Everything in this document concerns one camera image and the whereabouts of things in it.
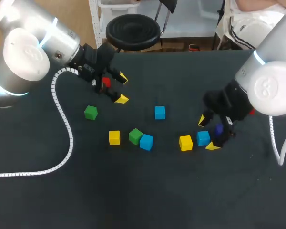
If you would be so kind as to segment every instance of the green block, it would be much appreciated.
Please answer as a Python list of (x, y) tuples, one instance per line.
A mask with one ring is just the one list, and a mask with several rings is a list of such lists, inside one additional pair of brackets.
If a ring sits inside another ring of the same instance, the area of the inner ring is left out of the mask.
[(137, 146), (140, 143), (142, 136), (143, 136), (143, 133), (140, 130), (134, 129), (133, 131), (129, 133), (129, 141), (131, 141)]
[(97, 117), (97, 108), (95, 106), (87, 106), (85, 110), (85, 118), (89, 120), (95, 120)]

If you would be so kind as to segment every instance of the blue block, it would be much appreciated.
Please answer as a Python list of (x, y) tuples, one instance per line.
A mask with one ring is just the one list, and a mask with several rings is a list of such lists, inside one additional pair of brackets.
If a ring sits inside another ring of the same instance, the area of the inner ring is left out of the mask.
[(150, 151), (153, 147), (153, 137), (149, 135), (143, 135), (140, 140), (140, 148)]
[(154, 113), (155, 113), (156, 120), (164, 120), (165, 119), (165, 106), (155, 106)]
[(197, 133), (197, 142), (199, 146), (207, 146), (210, 144), (211, 139), (209, 132), (207, 131), (200, 131)]
[(215, 128), (215, 136), (219, 137), (224, 132), (224, 125), (218, 124)]

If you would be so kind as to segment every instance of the black stool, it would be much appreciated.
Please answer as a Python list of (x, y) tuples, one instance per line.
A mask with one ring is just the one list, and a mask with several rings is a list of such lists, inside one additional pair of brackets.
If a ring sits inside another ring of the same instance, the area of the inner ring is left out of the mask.
[[(174, 12), (178, 0), (159, 0), (155, 20), (141, 14), (121, 15), (106, 27), (107, 41), (118, 50), (138, 51), (152, 47), (164, 34), (171, 13)], [(162, 4), (167, 7), (168, 12), (164, 28), (161, 31), (157, 23)]]

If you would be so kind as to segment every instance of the logo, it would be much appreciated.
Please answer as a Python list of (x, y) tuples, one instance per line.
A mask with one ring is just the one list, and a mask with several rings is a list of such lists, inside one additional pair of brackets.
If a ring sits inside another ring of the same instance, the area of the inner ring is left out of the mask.
[(42, 55), (41, 55), (40, 51), (32, 45), (26, 45), (24, 47), (24, 53), (28, 57), (32, 58), (35, 61), (41, 61), (42, 60)]
[(273, 77), (261, 77), (255, 83), (255, 94), (259, 99), (270, 100), (277, 95), (278, 83)]

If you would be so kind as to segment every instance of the black table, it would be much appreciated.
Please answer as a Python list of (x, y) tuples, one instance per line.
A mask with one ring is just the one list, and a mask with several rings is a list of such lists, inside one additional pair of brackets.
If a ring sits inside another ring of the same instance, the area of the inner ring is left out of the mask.
[[(279, 167), (275, 160), (266, 116), (239, 122), (237, 138), (222, 150), (181, 152), (178, 143), (182, 135), (196, 141), (205, 91), (224, 87), (249, 55), (118, 54), (114, 65), (129, 78), (120, 88), (130, 98), (124, 105), (62, 75), (57, 95), (73, 130), (73, 155), (48, 175), (0, 178), (0, 228), (286, 229), (286, 161)], [(51, 79), (0, 110), (0, 173), (48, 169), (67, 154)], [(87, 105), (98, 107), (96, 121), (84, 119)], [(155, 105), (166, 106), (165, 121), (154, 120)], [(151, 152), (128, 141), (134, 128), (154, 136)], [(276, 118), (275, 129), (281, 146), (286, 118)], [(110, 130), (121, 130), (121, 146), (109, 146)]]

